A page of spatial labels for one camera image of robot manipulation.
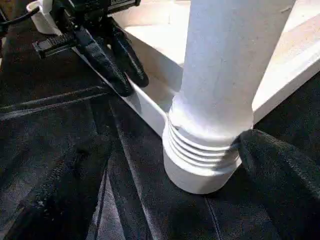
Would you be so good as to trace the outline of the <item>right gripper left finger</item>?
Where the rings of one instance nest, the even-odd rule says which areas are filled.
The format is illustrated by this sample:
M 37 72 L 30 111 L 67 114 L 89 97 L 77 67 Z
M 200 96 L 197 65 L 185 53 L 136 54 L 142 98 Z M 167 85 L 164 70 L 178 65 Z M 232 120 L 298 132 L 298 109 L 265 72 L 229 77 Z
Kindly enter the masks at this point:
M 1 239 L 86 239 L 114 143 L 110 134 L 91 136 L 40 174 L 23 155 L 7 164 L 0 172 Z

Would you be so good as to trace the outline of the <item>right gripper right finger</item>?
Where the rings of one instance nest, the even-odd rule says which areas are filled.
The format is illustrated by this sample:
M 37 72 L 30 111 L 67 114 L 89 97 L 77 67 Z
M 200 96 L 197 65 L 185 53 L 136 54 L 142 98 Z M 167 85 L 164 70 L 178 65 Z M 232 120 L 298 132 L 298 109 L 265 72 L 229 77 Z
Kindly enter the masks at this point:
M 320 238 L 320 166 L 295 146 L 257 130 L 235 140 L 258 199 L 283 240 Z

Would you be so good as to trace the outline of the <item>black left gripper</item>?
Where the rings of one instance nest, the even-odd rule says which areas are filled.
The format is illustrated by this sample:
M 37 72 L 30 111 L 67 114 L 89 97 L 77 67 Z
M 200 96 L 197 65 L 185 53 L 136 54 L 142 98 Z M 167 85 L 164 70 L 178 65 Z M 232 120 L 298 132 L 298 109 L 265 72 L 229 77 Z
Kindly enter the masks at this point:
M 33 47 L 41 59 L 77 47 L 120 96 L 128 97 L 134 90 L 127 76 L 140 88 L 148 86 L 149 77 L 127 35 L 117 24 L 110 24 L 110 50 L 102 37 L 92 35 L 87 29 L 97 26 L 102 17 L 137 7 L 140 3 L 139 0 L 33 1 L 32 8 L 38 8 L 32 17 L 36 29 L 52 36 L 43 42 L 35 42 Z

